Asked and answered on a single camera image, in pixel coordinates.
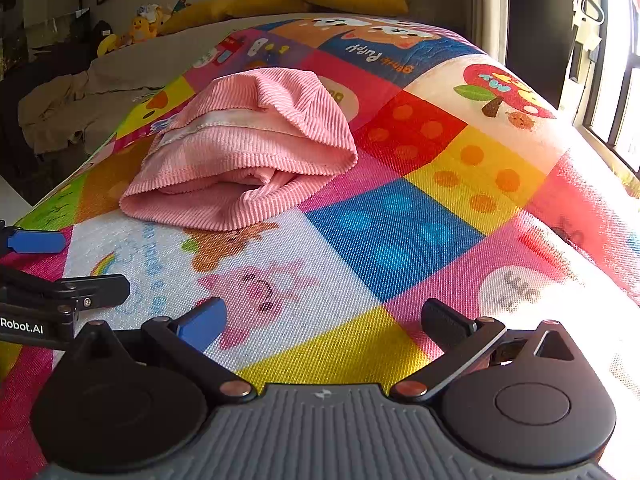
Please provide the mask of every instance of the cartoon puppy print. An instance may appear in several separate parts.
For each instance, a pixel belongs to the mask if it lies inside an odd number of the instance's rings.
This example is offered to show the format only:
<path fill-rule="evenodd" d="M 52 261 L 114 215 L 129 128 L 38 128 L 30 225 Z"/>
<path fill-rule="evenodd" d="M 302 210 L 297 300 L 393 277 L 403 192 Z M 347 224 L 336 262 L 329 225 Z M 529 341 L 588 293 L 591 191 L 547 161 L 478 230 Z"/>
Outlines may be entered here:
<path fill-rule="evenodd" d="M 395 25 L 396 27 L 402 28 L 431 28 L 431 25 L 425 25 L 424 23 L 404 22 L 402 20 L 392 20 L 390 18 L 376 18 L 373 21 L 377 23 L 386 23 L 387 25 Z"/>
<path fill-rule="evenodd" d="M 196 253 L 191 262 L 193 270 L 209 272 L 218 266 L 222 258 L 241 253 L 249 241 L 262 240 L 261 232 L 278 227 L 280 226 L 273 222 L 259 222 L 243 229 L 225 232 L 185 229 L 184 232 L 191 237 L 182 244 L 182 250 Z"/>
<path fill-rule="evenodd" d="M 360 27 L 347 32 L 343 40 L 365 40 L 373 43 L 392 44 L 398 48 L 413 48 L 421 41 L 439 40 L 440 36 L 424 30 L 396 27 L 394 25 L 377 25 Z"/>
<path fill-rule="evenodd" d="M 371 25 L 371 22 L 356 18 L 307 18 L 306 20 L 285 23 L 285 25 L 274 28 L 272 32 L 283 38 L 317 48 L 334 36 L 367 25 Z"/>

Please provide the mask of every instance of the window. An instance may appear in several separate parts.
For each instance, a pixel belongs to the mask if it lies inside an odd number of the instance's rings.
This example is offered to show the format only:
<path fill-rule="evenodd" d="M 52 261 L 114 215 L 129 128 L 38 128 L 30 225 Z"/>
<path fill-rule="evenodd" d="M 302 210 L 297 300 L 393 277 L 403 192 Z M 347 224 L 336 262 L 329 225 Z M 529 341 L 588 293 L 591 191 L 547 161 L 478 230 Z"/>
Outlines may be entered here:
<path fill-rule="evenodd" d="M 584 126 L 640 174 L 640 38 L 632 0 L 602 0 L 605 22 Z"/>

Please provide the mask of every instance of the gray gripper base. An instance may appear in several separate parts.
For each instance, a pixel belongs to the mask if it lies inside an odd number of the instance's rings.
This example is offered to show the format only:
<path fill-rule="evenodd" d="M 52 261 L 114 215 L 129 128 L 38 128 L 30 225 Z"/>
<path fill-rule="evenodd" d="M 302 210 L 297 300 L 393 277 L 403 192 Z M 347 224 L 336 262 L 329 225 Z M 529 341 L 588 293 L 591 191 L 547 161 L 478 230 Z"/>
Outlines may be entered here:
<path fill-rule="evenodd" d="M 96 476 L 52 464 L 36 478 L 612 480 L 591 463 L 548 474 L 487 465 L 450 442 L 429 410 L 397 404 L 375 384 L 270 384 L 248 404 L 218 409 L 193 442 L 148 469 Z"/>

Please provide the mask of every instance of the cartoon pig print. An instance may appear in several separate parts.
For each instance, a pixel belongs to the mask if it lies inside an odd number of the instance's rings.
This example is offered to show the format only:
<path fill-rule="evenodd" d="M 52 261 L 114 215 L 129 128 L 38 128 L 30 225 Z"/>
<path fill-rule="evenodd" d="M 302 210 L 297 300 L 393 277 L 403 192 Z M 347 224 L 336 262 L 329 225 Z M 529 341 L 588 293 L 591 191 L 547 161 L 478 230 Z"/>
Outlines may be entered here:
<path fill-rule="evenodd" d="M 300 276 L 303 266 L 304 260 L 298 258 L 288 264 L 271 262 L 266 269 L 237 267 L 198 279 L 212 296 L 222 298 L 226 304 L 226 326 L 219 339 L 221 350 L 242 344 L 253 330 L 276 321 L 287 301 L 297 303 L 301 290 L 319 284 L 312 276 Z"/>

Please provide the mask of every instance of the white floor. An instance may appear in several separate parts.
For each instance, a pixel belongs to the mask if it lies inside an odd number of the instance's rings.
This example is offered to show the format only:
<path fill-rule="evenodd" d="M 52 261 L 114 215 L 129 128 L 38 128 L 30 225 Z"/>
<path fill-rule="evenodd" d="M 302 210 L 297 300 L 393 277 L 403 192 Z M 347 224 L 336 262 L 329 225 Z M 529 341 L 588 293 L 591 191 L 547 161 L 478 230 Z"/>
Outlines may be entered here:
<path fill-rule="evenodd" d="M 7 225 L 28 213 L 31 206 L 0 176 L 0 219 Z"/>

